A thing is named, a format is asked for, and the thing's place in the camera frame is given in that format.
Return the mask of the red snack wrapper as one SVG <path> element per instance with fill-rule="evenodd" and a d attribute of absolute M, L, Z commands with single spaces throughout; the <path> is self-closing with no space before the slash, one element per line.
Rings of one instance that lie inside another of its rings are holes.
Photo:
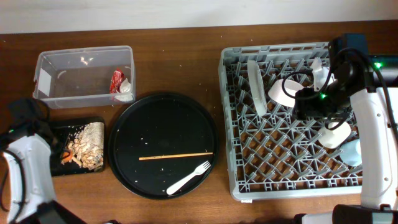
<path fill-rule="evenodd" d="M 110 93 L 119 93 L 121 84 L 124 81 L 124 79 L 125 79 L 124 73 L 120 69 L 116 69 L 111 78 L 109 92 Z"/>

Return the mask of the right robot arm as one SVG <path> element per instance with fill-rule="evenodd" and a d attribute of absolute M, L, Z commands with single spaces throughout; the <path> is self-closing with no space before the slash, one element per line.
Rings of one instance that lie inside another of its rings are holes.
<path fill-rule="evenodd" d="M 361 203 L 297 214 L 293 222 L 397 223 L 397 56 L 369 54 L 363 34 L 333 39 L 328 55 L 325 83 L 296 92 L 293 114 L 338 123 L 354 114 L 363 167 Z"/>

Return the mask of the grey plate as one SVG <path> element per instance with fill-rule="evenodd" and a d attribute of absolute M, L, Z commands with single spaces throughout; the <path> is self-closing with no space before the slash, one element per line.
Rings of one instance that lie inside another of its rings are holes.
<path fill-rule="evenodd" d="M 247 66 L 249 86 L 255 109 L 259 116 L 264 116 L 267 113 L 267 102 L 261 70 L 254 60 L 248 60 Z"/>

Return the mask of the blue cup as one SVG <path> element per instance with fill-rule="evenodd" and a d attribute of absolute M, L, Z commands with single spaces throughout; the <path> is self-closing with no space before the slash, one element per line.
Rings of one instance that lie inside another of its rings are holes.
<path fill-rule="evenodd" d="M 342 144 L 340 149 L 340 158 L 346 165 L 356 167 L 362 164 L 359 139 Z"/>

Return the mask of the white tissue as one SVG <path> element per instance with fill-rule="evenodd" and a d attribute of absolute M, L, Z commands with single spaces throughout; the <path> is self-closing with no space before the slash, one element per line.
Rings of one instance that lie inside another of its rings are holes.
<path fill-rule="evenodd" d="M 121 84 L 114 89 L 116 96 L 114 97 L 115 101 L 120 102 L 130 102 L 133 101 L 134 97 L 132 94 L 132 87 L 128 79 L 124 79 Z"/>

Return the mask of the pink bowl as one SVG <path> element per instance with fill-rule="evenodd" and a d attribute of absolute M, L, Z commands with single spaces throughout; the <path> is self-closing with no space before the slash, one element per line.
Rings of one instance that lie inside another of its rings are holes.
<path fill-rule="evenodd" d="M 285 90 L 288 94 L 295 96 L 296 92 L 303 89 L 303 86 L 293 80 L 285 81 Z M 274 100 L 276 103 L 293 108 L 295 106 L 295 99 L 287 96 L 282 90 L 282 80 L 276 80 L 268 91 L 268 96 L 270 99 Z"/>

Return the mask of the white cup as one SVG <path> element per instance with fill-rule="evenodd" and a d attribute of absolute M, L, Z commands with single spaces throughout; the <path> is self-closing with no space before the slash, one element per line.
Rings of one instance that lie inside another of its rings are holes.
<path fill-rule="evenodd" d="M 328 124 L 329 129 L 324 126 L 318 131 L 320 135 L 318 142 L 322 146 L 334 149 L 348 138 L 351 133 L 350 125 L 347 122 L 344 122 L 338 128 L 330 130 L 330 128 L 334 128 L 337 124 L 337 122 L 332 122 Z"/>

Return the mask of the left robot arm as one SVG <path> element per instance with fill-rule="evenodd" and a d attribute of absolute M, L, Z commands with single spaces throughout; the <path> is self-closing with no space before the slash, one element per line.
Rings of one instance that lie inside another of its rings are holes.
<path fill-rule="evenodd" d="M 8 105 L 14 122 L 1 134 L 11 187 L 8 223 L 84 223 L 57 202 L 50 156 L 57 138 L 40 100 L 21 98 Z"/>

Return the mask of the orange carrot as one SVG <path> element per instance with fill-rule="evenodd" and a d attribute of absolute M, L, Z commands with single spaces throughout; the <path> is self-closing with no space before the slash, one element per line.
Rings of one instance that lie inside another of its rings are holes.
<path fill-rule="evenodd" d="M 65 151 L 65 152 L 63 153 L 62 157 L 61 157 L 61 163 L 62 163 L 62 164 L 65 164 L 65 163 L 67 163 L 67 162 L 71 162 L 73 156 L 74 156 L 73 150 L 71 150 L 71 151 Z"/>

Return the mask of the food scraps pile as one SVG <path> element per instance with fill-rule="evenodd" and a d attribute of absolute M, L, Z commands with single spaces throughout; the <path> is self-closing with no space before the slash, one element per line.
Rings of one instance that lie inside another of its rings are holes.
<path fill-rule="evenodd" d="M 104 131 L 102 123 L 86 125 L 65 148 L 66 151 L 73 150 L 72 161 L 89 170 L 101 167 L 104 164 Z"/>

